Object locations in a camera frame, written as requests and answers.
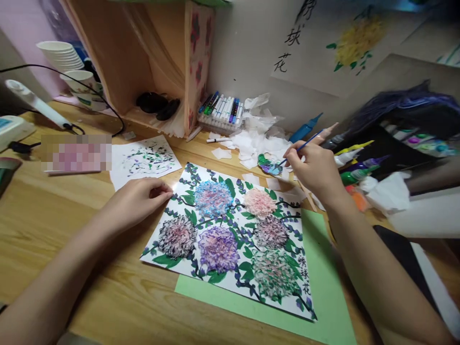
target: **purple hydrangea flower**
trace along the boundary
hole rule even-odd
[[[235,237],[229,229],[215,226],[204,231],[200,238],[200,263],[207,265],[208,271],[224,273],[234,270],[240,256]]]
[[[192,253],[196,229],[189,218],[178,216],[163,223],[160,229],[159,248],[173,258],[187,257]]]
[[[195,207],[203,217],[218,217],[227,213],[233,202],[223,182],[205,181],[195,190]]]
[[[259,245],[270,249],[282,248],[288,240],[286,226],[272,215],[259,221],[254,234]]]

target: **stack of paper cups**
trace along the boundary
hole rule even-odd
[[[93,111],[101,111],[107,108],[107,105],[99,95],[67,76],[82,82],[102,95],[102,84],[94,80],[94,75],[91,72],[85,70],[74,70],[65,72],[65,75],[60,75],[60,77],[67,83],[68,86],[70,86],[70,92],[72,92],[72,94],[85,108]]]
[[[44,41],[37,43],[49,63],[59,72],[67,72],[84,67],[75,48],[66,42]]]

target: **green paper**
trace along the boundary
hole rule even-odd
[[[183,275],[175,292],[328,345],[356,345],[324,218],[302,209],[302,226],[316,323]]]

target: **wooden desk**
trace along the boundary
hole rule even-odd
[[[87,134],[112,134],[120,127],[116,118],[60,103],[51,105]],[[39,141],[42,134],[59,133],[44,116],[26,113],[23,117],[38,127],[24,140],[27,144]],[[131,141],[157,135],[149,128],[128,123],[127,131],[130,130],[137,135]],[[230,160],[216,160],[211,151],[220,145],[206,144],[207,136],[200,133],[189,143],[177,138],[168,138],[168,142],[182,165],[191,161],[240,178],[248,172],[240,165],[235,150]],[[126,141],[118,137],[113,143]],[[36,148],[34,160],[24,162],[0,200],[0,300],[5,303],[13,302],[114,193],[108,172],[48,177],[41,172],[38,155]],[[16,157],[11,150],[1,156]],[[258,168],[252,172],[266,186],[266,176]],[[173,172],[164,180],[174,186],[181,173],[182,170]],[[291,188],[288,184],[282,187],[283,191]],[[304,207],[309,208],[307,201]],[[177,273],[141,264],[138,259],[162,211],[118,239],[102,255],[76,309],[70,325],[72,332],[102,344],[318,344],[174,293]],[[391,228],[382,216],[373,212],[366,216],[371,224]],[[459,264],[445,250],[440,253],[429,257],[459,304]],[[357,342],[375,344],[371,323],[340,262],[338,267]]]

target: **hand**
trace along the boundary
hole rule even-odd
[[[117,235],[139,224],[172,195],[173,190],[160,179],[130,180],[110,198],[91,223],[106,229],[109,236]]]
[[[296,142],[285,154],[300,182],[324,204],[338,196],[346,195],[333,152],[311,143],[297,152],[296,148],[304,143]],[[300,160],[302,156],[305,156],[304,163]]]

